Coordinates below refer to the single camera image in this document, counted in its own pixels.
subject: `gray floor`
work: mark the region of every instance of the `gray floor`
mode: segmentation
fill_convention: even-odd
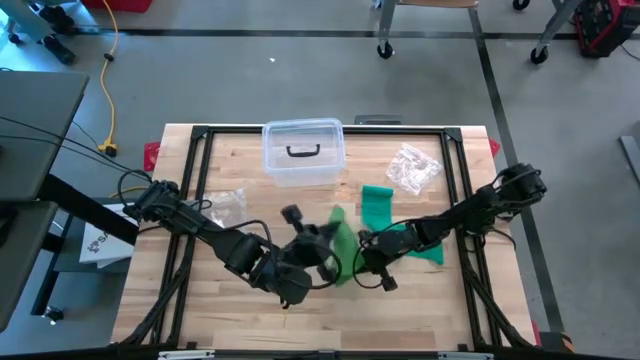
[[[485,32],[537,33],[553,7],[534,2],[516,13],[511,1],[487,0],[478,11]],[[103,12],[90,14],[79,5],[69,12],[80,25],[110,26]],[[155,0],[148,13],[118,19],[123,28],[147,29],[376,28],[368,0]],[[393,30],[468,32],[471,26],[466,10],[400,7]],[[113,36],[64,41],[80,57],[71,71],[91,77],[75,120],[102,141],[109,108],[98,77]],[[140,167],[143,144],[159,140],[170,122],[333,116],[351,123],[356,115],[382,113],[403,115],[410,124],[484,125],[501,140],[474,40],[392,44],[396,55],[383,61],[376,41],[366,38],[124,36],[107,80],[118,107],[117,160]],[[574,41],[556,41],[549,61],[536,68],[527,62],[533,46],[487,41],[518,158],[541,168],[550,189],[534,214],[566,330],[580,352],[640,357],[640,281],[633,272],[640,258],[633,236],[640,228],[640,189],[617,143],[638,121],[640,64],[622,50],[608,59],[583,59]],[[627,48],[640,54],[638,42]],[[33,42],[19,49],[0,43],[0,66],[69,71]],[[75,127],[70,137],[90,144]],[[503,154],[496,163],[505,166]],[[92,196],[112,193],[119,176],[64,151],[54,172]],[[544,329],[518,222],[513,232],[532,316]],[[52,328],[27,315],[46,260],[38,259],[9,329],[0,334],[0,353],[109,341],[123,278],[65,275],[53,303],[69,308],[68,319]]]

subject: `plastic bag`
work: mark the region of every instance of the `plastic bag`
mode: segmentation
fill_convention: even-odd
[[[442,171],[442,165],[409,144],[402,144],[387,169],[387,176],[403,190],[413,195]]]
[[[247,221],[244,189],[207,193],[204,199],[211,201],[211,207],[203,210],[203,213],[214,223],[229,227]]]

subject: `butcher block tabletop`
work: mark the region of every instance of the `butcher block tabletop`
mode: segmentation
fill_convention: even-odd
[[[180,184],[193,125],[168,124],[153,174],[155,180]],[[496,175],[486,129],[464,126],[466,158],[473,189]],[[201,141],[194,162],[189,198],[193,198],[203,151]],[[345,134],[347,166],[333,185],[277,188],[262,169],[260,134],[215,134],[206,193],[244,189],[247,219],[261,219],[274,242],[283,246],[295,235],[280,210],[297,204],[303,223],[325,224],[331,209],[345,209],[352,229],[361,223],[361,192],[364,184],[394,188],[393,220],[439,214],[450,207],[444,172],[433,179],[419,196],[398,188],[385,174],[402,143],[410,144],[441,164],[439,138],[428,135]],[[458,197],[464,198],[457,161],[453,161]],[[498,223],[498,229],[508,226]],[[260,227],[244,231],[264,236]],[[112,341],[128,336],[155,302],[167,254],[170,234],[157,229],[138,237],[131,260]],[[180,242],[184,247],[186,237]],[[367,290],[355,282],[336,288],[312,290],[298,305],[283,310],[272,293],[252,289],[225,270],[213,250],[196,242],[189,279],[180,346],[196,341],[198,348],[238,350],[456,350],[471,346],[471,332],[462,275],[453,235],[443,242],[445,263],[404,257],[389,270],[398,289]],[[178,252],[176,267],[182,258]],[[513,244],[499,234],[487,235],[485,253],[494,298],[522,336],[534,342],[534,334]],[[314,274],[314,282],[322,280]],[[365,284],[379,277],[362,275]],[[175,296],[167,308],[162,339],[171,328]],[[485,339],[489,337],[486,312],[478,301]]]

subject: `black handle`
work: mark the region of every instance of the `black handle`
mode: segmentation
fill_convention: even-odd
[[[287,155],[291,157],[312,157],[320,154],[320,144],[316,144],[316,151],[292,153],[291,146],[287,146]]]

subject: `green towel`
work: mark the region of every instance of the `green towel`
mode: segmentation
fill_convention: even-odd
[[[371,231],[381,231],[391,225],[392,197],[393,189],[372,185],[364,185],[362,187],[362,222]],[[404,228],[404,225],[392,227],[394,230],[402,230]],[[408,255],[420,259],[433,260],[439,265],[444,264],[442,244],[420,253],[411,251]]]
[[[336,286],[341,286],[353,277],[353,258],[358,252],[359,242],[358,235],[356,235],[349,224],[345,221],[344,209],[341,207],[334,207],[329,216],[329,223],[340,222],[340,227],[333,236],[333,251],[338,255],[340,262],[342,262],[342,275],[336,281]],[[356,260],[356,269],[359,269],[364,265],[364,259],[362,255],[358,255]],[[335,264],[329,265],[329,268],[334,268]]]

